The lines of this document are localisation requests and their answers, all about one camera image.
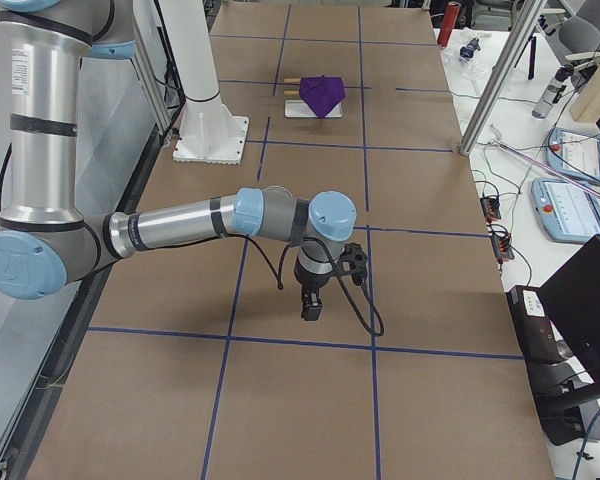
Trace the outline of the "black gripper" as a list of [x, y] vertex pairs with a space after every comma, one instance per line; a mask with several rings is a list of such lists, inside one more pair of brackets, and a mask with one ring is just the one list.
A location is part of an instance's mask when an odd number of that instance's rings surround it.
[[301, 318], [305, 321], [318, 321], [323, 308], [320, 290], [334, 277], [334, 272], [316, 274], [306, 269], [297, 260], [294, 265], [294, 276], [301, 285], [303, 303]]

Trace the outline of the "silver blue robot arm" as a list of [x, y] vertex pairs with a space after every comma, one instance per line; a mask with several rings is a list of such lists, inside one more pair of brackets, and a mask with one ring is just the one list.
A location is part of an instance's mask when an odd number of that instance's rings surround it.
[[353, 202], [282, 187], [161, 210], [85, 217], [74, 203], [79, 69], [84, 57], [125, 59], [136, 47], [129, 1], [2, 1], [11, 41], [12, 196], [0, 211], [0, 291], [38, 299], [137, 252], [227, 237], [296, 248], [303, 319], [318, 319], [330, 279], [366, 278], [351, 241]]

